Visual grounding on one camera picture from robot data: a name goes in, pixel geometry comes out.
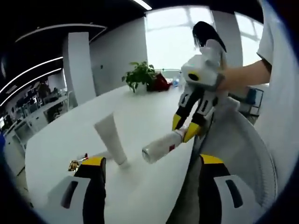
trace sleeve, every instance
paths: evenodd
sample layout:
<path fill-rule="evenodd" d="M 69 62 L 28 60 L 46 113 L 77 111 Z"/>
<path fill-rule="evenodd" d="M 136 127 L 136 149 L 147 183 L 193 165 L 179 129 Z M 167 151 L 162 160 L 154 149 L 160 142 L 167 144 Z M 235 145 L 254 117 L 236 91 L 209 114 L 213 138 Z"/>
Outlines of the sleeve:
<path fill-rule="evenodd" d="M 263 34 L 262 39 L 259 44 L 259 48 L 257 50 L 257 54 L 265 59 L 267 62 L 272 64 L 273 62 L 273 37 L 269 25 L 269 21 L 267 19 L 267 12 L 263 7 Z"/>

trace long black hair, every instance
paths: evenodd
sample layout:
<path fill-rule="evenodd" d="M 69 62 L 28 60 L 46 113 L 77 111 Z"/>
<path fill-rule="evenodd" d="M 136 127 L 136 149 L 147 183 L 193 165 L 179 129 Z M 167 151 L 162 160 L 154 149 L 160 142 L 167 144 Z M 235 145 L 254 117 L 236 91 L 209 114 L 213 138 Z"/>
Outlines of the long black hair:
<path fill-rule="evenodd" d="M 192 33 L 194 43 L 196 46 L 204 47 L 206 45 L 207 40 L 213 39 L 216 40 L 226 52 L 226 47 L 222 39 L 219 37 L 214 27 L 212 27 L 210 24 L 203 21 L 199 21 L 194 25 Z"/>

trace potted plant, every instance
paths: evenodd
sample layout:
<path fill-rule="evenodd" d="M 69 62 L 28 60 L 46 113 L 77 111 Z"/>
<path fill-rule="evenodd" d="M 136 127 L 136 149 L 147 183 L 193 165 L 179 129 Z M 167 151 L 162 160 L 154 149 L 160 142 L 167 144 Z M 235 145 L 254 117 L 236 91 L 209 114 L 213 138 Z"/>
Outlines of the potted plant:
<path fill-rule="evenodd" d="M 156 76 L 153 65 L 148 65 L 147 62 L 131 62 L 130 64 L 135 66 L 134 70 L 128 71 L 121 80 L 126 81 L 133 92 L 136 92 L 136 89 L 140 87 L 140 85 L 144 85 L 145 89 L 147 89 L 153 84 Z"/>

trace robotic arm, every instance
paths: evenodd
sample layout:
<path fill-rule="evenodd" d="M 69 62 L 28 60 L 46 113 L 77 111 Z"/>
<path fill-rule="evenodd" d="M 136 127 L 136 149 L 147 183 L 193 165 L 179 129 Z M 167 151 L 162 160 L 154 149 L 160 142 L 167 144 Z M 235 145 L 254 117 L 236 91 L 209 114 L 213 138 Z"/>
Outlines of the robotic arm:
<path fill-rule="evenodd" d="M 180 129 L 191 109 L 198 102 L 183 142 L 188 142 L 211 119 L 218 104 L 217 87 L 224 79 L 218 70 L 226 64 L 225 52 L 216 40 L 208 40 L 200 49 L 201 55 L 195 55 L 182 67 L 186 80 L 185 91 L 181 95 L 178 110 L 173 117 L 172 130 Z"/>

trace ceiling light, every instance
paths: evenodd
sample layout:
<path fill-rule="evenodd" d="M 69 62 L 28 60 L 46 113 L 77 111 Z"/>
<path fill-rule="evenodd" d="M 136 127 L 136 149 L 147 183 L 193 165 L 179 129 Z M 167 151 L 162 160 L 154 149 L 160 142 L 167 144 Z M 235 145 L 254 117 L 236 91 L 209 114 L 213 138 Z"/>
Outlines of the ceiling light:
<path fill-rule="evenodd" d="M 28 85 L 29 83 L 34 82 L 35 80 L 37 80 L 37 79 L 39 79 L 39 78 L 41 78 L 41 77 L 43 77 L 43 76 L 46 76 L 46 75 L 48 75 L 48 74 L 51 74 L 51 73 L 53 73 L 53 72 L 55 72 L 55 71 L 59 71 L 59 70 L 61 70 L 61 69 L 62 69 L 62 68 L 60 68 L 60 69 L 55 69 L 55 70 L 53 70 L 53 71 L 50 71 L 50 72 L 48 72 L 48 73 L 46 73 L 46 74 L 43 74 L 43 75 L 41 75 L 41 76 L 39 76 L 39 77 L 37 77 L 37 78 L 34 78 L 34 79 L 32 79 L 31 81 L 27 82 L 26 84 L 22 85 L 19 89 L 17 89 L 17 90 L 14 91 L 12 94 L 10 94 L 9 97 L 7 97 L 7 98 L 0 104 L 0 106 L 2 106 L 2 105 L 3 105 L 9 98 L 11 98 L 17 91 L 19 91 L 20 89 L 22 89 L 23 87 L 25 87 L 25 86 Z"/>
<path fill-rule="evenodd" d="M 152 9 L 152 7 L 150 7 L 146 2 L 144 2 L 142 0 L 133 0 L 133 1 L 138 3 L 139 5 L 141 5 L 146 10 L 151 10 Z"/>
<path fill-rule="evenodd" d="M 24 75 L 26 72 L 31 71 L 31 70 L 33 70 L 33 69 L 35 69 L 35 68 L 37 68 L 37 67 L 39 67 L 39 66 L 41 66 L 41 65 L 43 65 L 43 64 L 46 64 L 46 63 L 49 63 L 49 62 L 53 62 L 53 61 L 56 61 L 56 60 L 59 60 L 59 59 L 62 59 L 62 58 L 63 58 L 63 57 L 54 58 L 54 59 L 52 59 L 52 60 L 49 60 L 49 61 L 40 63 L 40 64 L 38 64 L 38 65 L 36 65 L 36 66 L 34 66 L 34 67 L 32 67 L 32 68 L 30 68 L 30 69 L 28 69 L 28 70 L 22 72 L 21 74 L 19 74 L 18 76 L 14 77 L 12 80 L 10 80 L 10 81 L 5 85 L 5 86 L 0 90 L 0 94 L 3 92 L 3 90 L 4 90 L 6 87 L 8 87 L 8 85 L 10 85 L 10 84 L 11 84 L 14 80 L 16 80 L 18 77 Z"/>

